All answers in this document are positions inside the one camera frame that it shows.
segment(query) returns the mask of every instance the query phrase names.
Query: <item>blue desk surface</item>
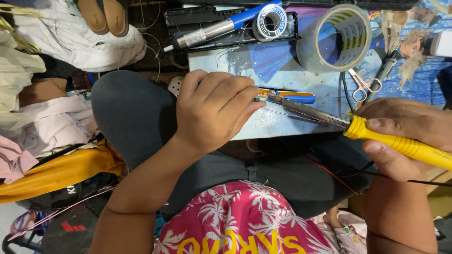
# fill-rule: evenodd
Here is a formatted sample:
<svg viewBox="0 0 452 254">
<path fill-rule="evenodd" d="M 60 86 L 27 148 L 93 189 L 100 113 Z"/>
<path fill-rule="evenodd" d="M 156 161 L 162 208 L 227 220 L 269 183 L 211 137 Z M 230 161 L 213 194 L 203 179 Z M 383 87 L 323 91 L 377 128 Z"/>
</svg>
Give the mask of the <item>blue desk surface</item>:
<svg viewBox="0 0 452 254">
<path fill-rule="evenodd" d="M 383 83 L 383 88 L 376 94 L 376 98 L 398 97 L 418 100 L 437 107 L 444 106 L 446 101 L 437 76 L 442 69 L 452 66 L 452 61 L 444 57 L 429 56 L 419 63 L 416 61 L 416 57 L 409 56 L 413 52 L 412 49 L 428 48 L 428 38 L 431 38 L 433 34 L 452 28 L 452 17 L 443 12 L 447 12 L 448 5 L 448 0 L 423 0 L 417 9 L 407 12 L 405 19 L 400 13 L 368 11 L 372 25 L 372 46 L 367 56 L 357 66 L 358 74 L 364 80 L 376 76 L 381 67 L 381 59 L 386 52 L 393 50 L 402 41 L 401 59 L 397 62 L 389 78 Z M 292 7 L 287 11 L 298 13 L 299 30 L 301 31 L 326 10 Z M 414 20 L 419 17 L 418 13 L 428 13 L 429 18 L 424 22 Z M 382 25 L 389 23 L 391 19 L 397 20 L 398 24 L 392 22 L 389 27 Z M 325 44 L 325 48 L 333 49 L 329 50 L 329 56 L 337 57 L 335 47 L 328 46 L 328 44 L 335 44 L 335 30 L 324 27 L 320 34 L 323 38 L 321 43 Z M 315 93 L 317 101 L 312 105 L 313 107 L 346 118 L 349 107 L 344 89 L 339 82 L 339 73 L 315 75 L 307 72 L 298 63 L 296 55 L 296 41 L 273 42 L 239 47 L 235 50 L 193 53 L 189 55 L 189 63 L 190 70 L 225 71 L 234 75 L 249 76 L 256 81 L 256 86 Z M 409 68 L 406 67 L 414 65 L 420 65 L 420 67 L 412 67 L 415 71 L 410 73 Z M 351 97 L 356 85 L 348 74 L 346 77 Z M 267 109 L 287 113 L 281 106 L 267 103 L 265 108 L 260 109 L 250 118 L 233 140 L 336 130 L 333 126 L 299 121 Z"/>
</svg>

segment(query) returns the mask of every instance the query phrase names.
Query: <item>fingernail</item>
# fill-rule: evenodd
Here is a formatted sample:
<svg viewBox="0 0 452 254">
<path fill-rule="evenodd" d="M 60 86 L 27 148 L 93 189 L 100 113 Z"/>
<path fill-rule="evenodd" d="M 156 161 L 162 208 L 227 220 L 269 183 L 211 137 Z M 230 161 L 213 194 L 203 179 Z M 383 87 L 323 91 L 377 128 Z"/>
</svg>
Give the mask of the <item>fingernail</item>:
<svg viewBox="0 0 452 254">
<path fill-rule="evenodd" d="M 382 149 L 381 145 L 379 145 L 379 144 L 374 144 L 374 145 L 369 146 L 369 147 L 366 149 L 366 153 L 368 153 L 368 154 L 376 154 L 376 153 L 378 153 L 379 151 L 381 151 L 381 149 Z"/>
<path fill-rule="evenodd" d="M 378 128 L 381 125 L 381 122 L 378 119 L 369 119 L 366 122 L 367 122 L 367 127 L 369 127 L 369 128 Z"/>
</svg>

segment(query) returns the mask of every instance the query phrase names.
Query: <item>yellow soldering iron handle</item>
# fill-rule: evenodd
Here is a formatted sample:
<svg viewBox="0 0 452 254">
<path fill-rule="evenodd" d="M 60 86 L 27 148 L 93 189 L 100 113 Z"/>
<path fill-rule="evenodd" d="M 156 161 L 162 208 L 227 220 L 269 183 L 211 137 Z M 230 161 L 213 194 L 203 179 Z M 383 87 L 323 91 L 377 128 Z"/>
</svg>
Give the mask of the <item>yellow soldering iron handle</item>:
<svg viewBox="0 0 452 254">
<path fill-rule="evenodd" d="M 354 140 L 378 140 L 407 157 L 452 171 L 451 154 L 435 149 L 417 140 L 372 132 L 366 128 L 366 121 L 367 119 L 365 118 L 353 116 L 352 123 L 344 133 L 344 136 Z"/>
</svg>

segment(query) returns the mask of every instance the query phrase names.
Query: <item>hand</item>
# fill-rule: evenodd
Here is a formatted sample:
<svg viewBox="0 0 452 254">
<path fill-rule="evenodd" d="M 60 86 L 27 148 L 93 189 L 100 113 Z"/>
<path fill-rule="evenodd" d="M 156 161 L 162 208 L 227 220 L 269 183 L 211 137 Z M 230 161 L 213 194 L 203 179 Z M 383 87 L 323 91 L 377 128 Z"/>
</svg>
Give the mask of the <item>hand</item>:
<svg viewBox="0 0 452 254">
<path fill-rule="evenodd" d="M 452 114 L 448 111 L 413 100 L 381 98 L 364 105 L 355 115 L 366 118 L 371 131 L 416 139 L 452 153 Z M 396 181 L 414 179 L 434 168 L 379 141 L 365 141 L 363 149 L 382 173 Z"/>
<path fill-rule="evenodd" d="M 226 144 L 265 102 L 252 102 L 259 94 L 254 80 L 225 72 L 196 70 L 182 82 L 177 99 L 174 138 L 203 156 Z"/>
</svg>

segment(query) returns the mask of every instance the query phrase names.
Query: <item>scissors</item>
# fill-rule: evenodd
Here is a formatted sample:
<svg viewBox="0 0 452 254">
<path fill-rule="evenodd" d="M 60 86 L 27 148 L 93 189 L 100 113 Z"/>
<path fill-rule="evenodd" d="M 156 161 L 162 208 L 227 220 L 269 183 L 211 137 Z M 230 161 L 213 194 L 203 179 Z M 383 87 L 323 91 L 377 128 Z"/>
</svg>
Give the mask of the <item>scissors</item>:
<svg viewBox="0 0 452 254">
<path fill-rule="evenodd" d="M 364 82 L 363 79 L 353 69 L 348 70 L 348 73 L 350 73 L 350 76 L 353 78 L 353 80 L 355 81 L 356 85 L 358 86 L 358 89 L 356 89 L 356 91 L 353 92 L 353 99 L 356 102 L 363 102 L 363 101 L 365 101 L 367 99 L 367 92 L 364 89 L 364 86 L 371 93 L 379 92 L 381 90 L 382 86 L 383 86 L 379 79 L 371 79 L 368 82 Z M 371 89 L 371 85 L 372 85 L 372 83 L 374 81 L 378 84 L 378 89 L 377 90 L 372 90 Z M 356 93 L 358 93 L 358 92 L 361 92 L 363 94 L 363 98 L 361 100 L 356 99 Z"/>
</svg>

